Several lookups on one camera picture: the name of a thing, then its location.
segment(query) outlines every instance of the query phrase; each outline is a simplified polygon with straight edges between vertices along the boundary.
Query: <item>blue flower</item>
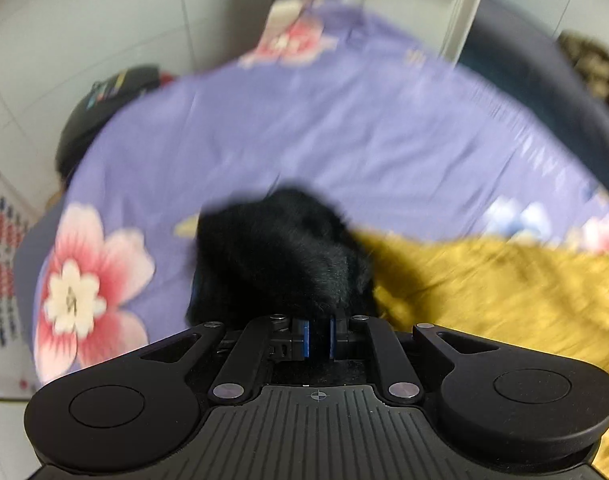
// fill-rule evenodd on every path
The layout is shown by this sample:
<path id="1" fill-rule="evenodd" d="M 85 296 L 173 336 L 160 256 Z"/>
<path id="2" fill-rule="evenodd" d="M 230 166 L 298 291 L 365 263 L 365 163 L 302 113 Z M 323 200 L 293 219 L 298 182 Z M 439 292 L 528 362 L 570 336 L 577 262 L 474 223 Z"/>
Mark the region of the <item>blue flower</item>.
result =
<path id="1" fill-rule="evenodd" d="M 553 234 L 551 221 L 540 202 L 523 208 L 517 200 L 500 196 L 489 206 L 483 218 L 486 235 L 545 243 Z"/>

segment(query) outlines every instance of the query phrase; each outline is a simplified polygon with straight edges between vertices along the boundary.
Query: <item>purple bed sheet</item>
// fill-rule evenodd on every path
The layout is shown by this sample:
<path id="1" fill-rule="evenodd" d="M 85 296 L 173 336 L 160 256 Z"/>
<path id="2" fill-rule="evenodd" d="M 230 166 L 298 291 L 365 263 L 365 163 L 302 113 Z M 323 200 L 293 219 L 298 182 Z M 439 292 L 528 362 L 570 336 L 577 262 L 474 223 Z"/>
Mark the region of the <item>purple bed sheet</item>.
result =
<path id="1" fill-rule="evenodd" d="M 105 127 L 36 287 L 41 380 L 184 330 L 196 248 L 176 226 L 280 183 L 313 189 L 353 226 L 609 251 L 609 197 L 528 110 L 380 18 L 326 1 Z"/>

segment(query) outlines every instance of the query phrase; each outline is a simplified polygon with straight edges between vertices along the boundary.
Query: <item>yellow fabric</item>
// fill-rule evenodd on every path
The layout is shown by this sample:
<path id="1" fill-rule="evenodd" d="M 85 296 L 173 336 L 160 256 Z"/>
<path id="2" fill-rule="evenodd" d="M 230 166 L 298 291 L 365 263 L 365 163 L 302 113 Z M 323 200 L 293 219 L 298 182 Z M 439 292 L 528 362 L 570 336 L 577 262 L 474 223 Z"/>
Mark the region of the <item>yellow fabric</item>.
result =
<path id="1" fill-rule="evenodd" d="M 609 372 L 609 256 L 493 238 L 357 238 L 373 259 L 382 316 L 397 330 L 431 322 Z M 594 465 L 609 478 L 609 431 Z"/>

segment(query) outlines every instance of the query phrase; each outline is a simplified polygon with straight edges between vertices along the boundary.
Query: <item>white flower center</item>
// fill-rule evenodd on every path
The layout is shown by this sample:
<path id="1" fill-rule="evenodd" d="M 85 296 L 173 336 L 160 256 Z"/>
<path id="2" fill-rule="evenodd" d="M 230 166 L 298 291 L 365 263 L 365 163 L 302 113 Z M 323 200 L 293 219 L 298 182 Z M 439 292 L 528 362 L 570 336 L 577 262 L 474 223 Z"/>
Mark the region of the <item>white flower center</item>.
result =
<path id="1" fill-rule="evenodd" d="M 93 330 L 94 318 L 107 311 L 107 302 L 98 296 L 100 280 L 95 274 L 80 275 L 75 260 L 66 260 L 60 275 L 49 278 L 49 297 L 44 312 L 54 333 L 75 332 L 85 338 Z"/>

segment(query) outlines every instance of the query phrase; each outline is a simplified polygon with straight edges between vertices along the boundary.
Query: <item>black fur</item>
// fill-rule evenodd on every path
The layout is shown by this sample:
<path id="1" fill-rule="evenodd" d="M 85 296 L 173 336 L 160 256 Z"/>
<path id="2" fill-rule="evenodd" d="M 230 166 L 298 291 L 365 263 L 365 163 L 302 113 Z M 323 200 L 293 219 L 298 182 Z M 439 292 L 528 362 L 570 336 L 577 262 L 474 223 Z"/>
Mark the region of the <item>black fur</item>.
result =
<path id="1" fill-rule="evenodd" d="M 238 330 L 280 313 L 316 330 L 334 314 L 376 315 L 367 255 L 329 207 L 295 188 L 203 210 L 195 285 L 191 324 L 218 320 Z"/>

